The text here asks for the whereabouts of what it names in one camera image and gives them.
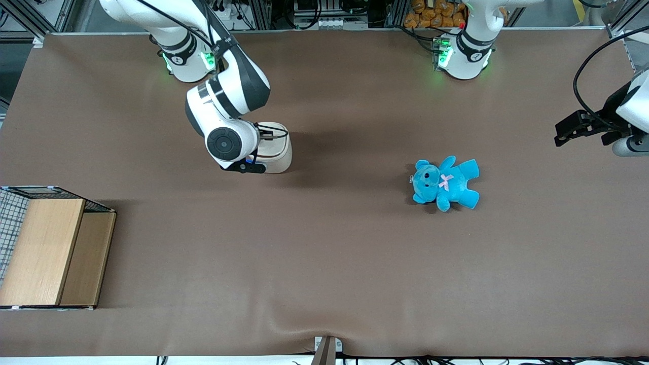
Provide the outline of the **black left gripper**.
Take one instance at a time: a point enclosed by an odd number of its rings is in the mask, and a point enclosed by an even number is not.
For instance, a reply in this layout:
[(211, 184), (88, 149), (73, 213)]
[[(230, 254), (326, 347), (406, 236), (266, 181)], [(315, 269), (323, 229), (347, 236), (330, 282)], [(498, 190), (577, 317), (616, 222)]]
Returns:
[(617, 113), (629, 90), (630, 84), (621, 86), (607, 98), (600, 110), (593, 113), (592, 118), (586, 111), (577, 110), (557, 123), (555, 146), (559, 148), (572, 139), (602, 134), (603, 145), (632, 147), (630, 143), (634, 142), (634, 128)]

